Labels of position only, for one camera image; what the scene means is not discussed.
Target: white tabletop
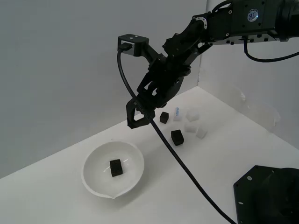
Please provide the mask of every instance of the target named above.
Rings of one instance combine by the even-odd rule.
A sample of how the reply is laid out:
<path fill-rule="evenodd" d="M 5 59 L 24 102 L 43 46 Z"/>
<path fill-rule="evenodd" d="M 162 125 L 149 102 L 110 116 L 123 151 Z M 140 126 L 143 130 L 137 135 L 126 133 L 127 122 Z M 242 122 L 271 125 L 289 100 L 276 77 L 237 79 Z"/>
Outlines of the white tabletop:
<path fill-rule="evenodd" d="M 195 87 L 156 110 L 159 127 L 170 139 L 184 121 L 172 121 L 174 108 L 198 107 L 208 127 L 204 139 L 185 133 L 175 150 L 212 199 L 236 221 L 233 184 L 254 165 L 299 168 L 299 150 Z M 167 125 L 159 122 L 169 112 Z M 144 155 L 140 182 L 116 199 L 89 193 L 80 179 L 86 156 L 114 139 L 136 144 Z M 0 179 L 3 224 L 157 224 L 227 223 L 204 199 L 151 126 L 134 130 L 119 123 Z"/>

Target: gray wall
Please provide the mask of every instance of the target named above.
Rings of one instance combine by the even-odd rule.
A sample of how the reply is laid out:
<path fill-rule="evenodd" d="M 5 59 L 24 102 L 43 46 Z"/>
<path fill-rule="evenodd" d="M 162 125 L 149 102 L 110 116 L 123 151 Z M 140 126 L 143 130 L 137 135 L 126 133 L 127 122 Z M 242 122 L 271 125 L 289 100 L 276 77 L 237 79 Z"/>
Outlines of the gray wall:
<path fill-rule="evenodd" d="M 208 0 L 207 9 L 212 10 L 221 1 Z M 286 43 L 249 44 L 248 48 L 249 53 L 255 57 L 280 57 L 299 51 L 299 39 L 291 39 Z M 272 108 L 272 111 L 266 112 L 269 116 L 277 111 L 281 119 L 272 131 L 299 148 L 299 56 L 282 62 L 258 63 L 248 59 L 243 51 L 243 45 L 212 47 L 202 55 L 200 66 L 203 72 L 199 73 L 199 77 L 204 77 L 204 81 L 230 84 L 240 89 L 246 101 Z M 207 90 L 220 95 L 213 89 Z M 250 107 L 245 109 L 241 111 L 255 120 L 256 114 L 252 113 Z M 257 122 L 265 119 L 267 114 Z"/>
<path fill-rule="evenodd" d="M 1 0 L 0 178 L 126 119 L 117 37 L 158 52 L 205 0 Z M 123 56 L 136 89 L 144 58 Z M 199 60 L 183 90 L 196 86 Z"/>

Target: wire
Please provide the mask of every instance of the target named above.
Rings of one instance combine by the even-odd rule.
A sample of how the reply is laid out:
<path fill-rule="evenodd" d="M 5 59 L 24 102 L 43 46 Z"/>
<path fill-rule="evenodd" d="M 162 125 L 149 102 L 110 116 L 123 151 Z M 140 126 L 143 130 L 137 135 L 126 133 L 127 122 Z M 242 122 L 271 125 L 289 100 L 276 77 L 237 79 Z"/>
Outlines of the wire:
<path fill-rule="evenodd" d="M 226 1 L 223 1 L 223 2 L 219 3 L 219 4 L 216 5 L 215 8 L 212 10 L 212 13 L 215 13 L 215 12 L 216 12 L 218 9 L 220 9 L 222 6 L 231 4 L 232 2 L 233 2 L 232 0 L 226 0 Z"/>
<path fill-rule="evenodd" d="M 162 142 L 166 145 L 170 153 L 173 155 L 173 157 L 177 160 L 177 162 L 180 164 L 180 166 L 183 168 L 183 170 L 187 173 L 187 175 L 190 177 L 192 182 L 195 184 L 195 186 L 198 188 L 198 190 L 202 193 L 202 195 L 205 197 L 206 200 L 209 201 L 209 203 L 219 212 L 220 215 L 222 215 L 229 223 L 236 224 L 229 216 L 227 216 L 217 205 L 216 203 L 209 197 L 209 195 L 205 192 L 205 190 L 201 187 L 201 185 L 198 183 L 198 181 L 195 179 L 191 171 L 188 169 L 188 167 L 183 163 L 183 161 L 180 159 L 178 154 L 173 150 L 169 142 L 166 140 L 160 129 L 158 128 L 157 124 L 154 122 L 153 118 L 148 114 L 148 112 L 144 109 L 142 104 L 138 101 L 136 95 L 134 94 L 133 90 L 131 89 L 125 74 L 122 69 L 121 65 L 121 53 L 125 50 L 128 50 L 128 47 L 124 45 L 124 48 L 122 47 L 117 52 L 117 66 L 121 74 L 121 78 L 123 80 L 123 83 L 125 84 L 127 90 L 129 91 L 130 95 L 132 96 L 133 100 L 138 105 L 140 112 L 146 117 L 146 119 L 149 120 L 159 137 L 161 138 Z"/>
<path fill-rule="evenodd" d="M 259 58 L 256 58 L 256 57 L 251 56 L 251 55 L 248 53 L 248 49 L 247 49 L 247 39 L 244 39 L 244 53 L 245 53 L 246 56 L 247 56 L 248 58 L 250 58 L 251 60 L 256 61 L 256 62 L 263 62 L 263 63 L 279 62 L 279 61 L 283 61 L 283 60 L 285 60 L 285 59 L 289 59 L 289 58 L 291 58 L 291 57 L 295 57 L 295 56 L 298 56 L 298 55 L 299 55 L 299 52 L 297 52 L 297 53 L 294 53 L 294 54 L 291 54 L 291 55 L 288 55 L 288 56 L 284 56 L 284 57 L 278 57 L 278 58 L 272 58 L 272 59 L 259 59 Z"/>

